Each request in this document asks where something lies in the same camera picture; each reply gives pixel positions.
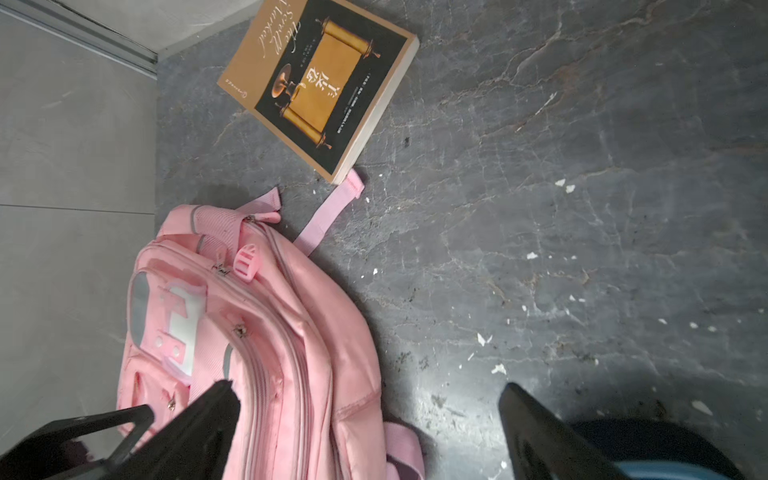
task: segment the zipper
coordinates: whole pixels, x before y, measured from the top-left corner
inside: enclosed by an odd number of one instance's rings
[[[245,217],[244,221],[245,221],[245,224],[248,227],[250,227],[251,230],[254,230],[254,231],[258,232],[258,233],[262,233],[266,237],[266,241],[270,245],[270,249],[272,250],[272,254],[275,257],[275,259],[277,260],[277,262],[278,262],[278,267],[280,268],[280,272],[288,280],[288,284],[291,286],[291,289],[293,289],[293,291],[296,292],[297,291],[296,290],[296,283],[293,281],[293,274],[288,269],[288,266],[286,265],[285,260],[283,259],[283,255],[280,252],[280,247],[277,245],[277,242],[275,241],[275,239],[273,237],[272,229],[270,229],[269,227],[267,227],[263,223],[256,221],[256,218],[253,215],[248,215],[247,217]],[[300,364],[302,366],[302,369],[301,369],[301,374],[303,376],[302,379],[303,379],[305,385],[309,385],[310,384],[309,368],[306,366],[306,358],[299,356],[299,361],[300,361]],[[330,384],[331,385],[329,385],[329,390],[328,391],[332,392],[333,391],[332,390],[332,388],[333,388],[333,381],[332,380],[330,381]],[[310,419],[308,418],[309,417],[308,410],[309,410],[310,402],[311,402],[310,394],[309,394],[309,392],[306,389],[303,388],[303,401],[302,401],[302,404],[305,405],[306,409],[307,409],[307,412],[304,414],[305,421],[306,421],[305,425],[309,425],[310,424]],[[301,464],[302,465],[301,466],[301,469],[302,469],[301,471],[302,472],[306,472],[308,474],[309,473],[309,458],[308,458],[308,455],[306,454],[306,452],[310,448],[309,429],[304,429],[302,437],[303,437],[302,438],[303,444],[302,444],[301,452],[302,452],[302,455],[303,455],[303,463]]]
[[[253,398],[253,405],[254,405],[254,411],[251,418],[251,442],[250,444],[253,446],[251,449],[248,449],[247,457],[246,457],[246,465],[243,469],[243,479],[246,478],[252,478],[253,474],[252,472],[256,471],[257,464],[259,461],[259,458],[256,457],[256,452],[259,449],[259,446],[262,442],[262,433],[264,429],[260,429],[259,426],[263,425],[264,416],[266,415],[266,399],[270,397],[269,388],[266,384],[266,376],[264,374],[264,368],[261,361],[258,359],[258,355],[253,349],[253,346],[243,341],[243,338],[247,336],[247,331],[245,329],[245,326],[240,324],[232,324],[233,328],[224,329],[219,325],[218,322],[213,322],[214,325],[219,329],[219,331],[222,332],[224,337],[230,342],[230,344],[235,345],[238,347],[238,352],[245,352],[247,354],[247,360],[252,362],[252,364],[258,365],[259,368],[253,369],[254,371],[251,372],[251,369],[246,369],[248,372],[249,379],[251,380],[251,384],[254,386],[253,389],[247,389],[248,395],[254,395],[255,392],[255,398]]]
[[[191,263],[194,265],[193,270],[199,270],[204,276],[211,276],[212,272],[211,270],[206,269],[203,266],[199,266],[196,261],[194,261],[194,258],[192,255],[198,256],[196,253],[191,253],[189,250],[183,248],[182,246],[175,246],[176,244],[173,242],[168,242],[166,244],[162,243],[152,243],[150,246],[147,247],[146,250],[149,250],[150,248],[159,248],[162,250],[169,250],[173,254],[175,254],[178,257],[182,257],[185,260],[191,260]],[[292,367],[294,372],[296,373],[296,384],[298,388],[296,389],[296,424],[299,426],[299,432],[300,434],[297,436],[296,439],[296,459],[293,463],[293,467],[291,468],[291,479],[290,480],[302,480],[306,477],[307,473],[307,454],[306,450],[308,448],[309,444],[309,406],[310,406],[310,398],[309,393],[307,391],[307,385],[308,385],[308,375],[307,375],[307,367],[306,367],[306,361],[302,362],[302,358],[300,355],[298,355],[296,351],[296,346],[293,344],[292,337],[287,329],[287,327],[284,325],[284,322],[280,320],[280,317],[276,314],[274,314],[271,311],[271,308],[269,308],[266,304],[262,303],[260,300],[258,300],[254,292],[252,290],[248,290],[240,280],[233,281],[230,277],[227,276],[227,274],[230,272],[230,269],[226,268],[222,262],[218,262],[212,267],[212,271],[215,271],[216,274],[214,275],[215,278],[219,279],[221,283],[227,287],[229,290],[234,291],[237,294],[237,297],[240,298],[241,302],[244,303],[252,303],[257,306],[257,308],[263,312],[269,312],[271,313],[273,324],[277,326],[277,329],[282,333],[284,342],[288,345],[288,350],[291,354],[292,359]],[[231,339],[231,334],[227,334],[227,338]],[[243,342],[240,340],[238,342],[240,345],[247,344],[247,342]],[[254,452],[249,452],[248,455],[248,465],[252,467],[252,455]],[[298,478],[299,471],[301,471],[303,474],[301,475],[301,478]]]

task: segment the pink strap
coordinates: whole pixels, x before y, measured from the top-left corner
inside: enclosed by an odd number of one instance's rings
[[[280,192],[277,190],[277,187],[274,187],[256,200],[251,200],[238,208],[237,211],[248,215],[271,214],[277,212],[280,207],[282,207],[280,204]]]
[[[331,223],[344,210],[344,207],[352,200],[360,198],[363,188],[365,188],[365,185],[362,184],[360,177],[354,170],[350,170],[346,175],[346,179],[320,205],[312,220],[304,227],[296,241],[293,242],[296,248],[309,256],[320,244]]]
[[[424,480],[424,455],[413,430],[384,422],[386,454],[394,463],[386,466],[387,480]]]

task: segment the chinese characters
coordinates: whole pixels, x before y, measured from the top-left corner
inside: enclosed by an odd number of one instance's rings
[[[316,88],[319,88],[322,91],[326,91],[326,88],[328,88],[327,94],[329,97],[336,98],[339,96],[339,88],[334,87],[328,83],[328,75],[322,71],[317,71],[314,68],[310,68],[306,73],[306,79],[311,84],[314,84]]]
[[[291,53],[296,51],[296,34],[299,33],[301,22],[293,20],[290,3],[285,0],[279,0],[279,2],[272,9],[270,17],[266,20],[264,30],[259,34],[259,41],[263,51],[262,58],[266,57],[267,45],[273,45],[275,53],[279,55],[285,44],[291,39],[293,39],[293,50]]]

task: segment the zipper pull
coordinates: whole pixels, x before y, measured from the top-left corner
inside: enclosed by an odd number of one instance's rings
[[[248,335],[248,330],[245,328],[245,324],[239,323],[235,325],[235,328],[232,330],[235,332],[235,335],[237,335],[237,338],[245,338]]]
[[[224,265],[224,260],[226,258],[226,252],[220,251],[216,253],[216,265],[214,265],[214,270],[216,270],[220,275],[227,275],[230,272],[230,269]]]

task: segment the gray floor tile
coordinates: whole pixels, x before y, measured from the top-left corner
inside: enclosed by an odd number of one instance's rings
[[[126,289],[154,217],[0,207],[0,225],[4,452],[51,420],[114,409]]]
[[[0,204],[154,212],[156,82],[0,15]]]

